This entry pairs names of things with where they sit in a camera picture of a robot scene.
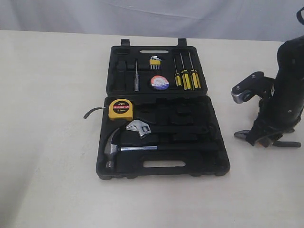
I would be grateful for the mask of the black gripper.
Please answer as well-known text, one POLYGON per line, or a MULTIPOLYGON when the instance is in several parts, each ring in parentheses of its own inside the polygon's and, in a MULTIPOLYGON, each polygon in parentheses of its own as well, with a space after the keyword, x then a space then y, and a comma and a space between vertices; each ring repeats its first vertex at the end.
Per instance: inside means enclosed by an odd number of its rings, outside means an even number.
POLYGON ((246 141, 270 146, 293 128, 304 108, 304 37, 282 44, 277 52, 278 72, 273 94, 263 105, 246 141))

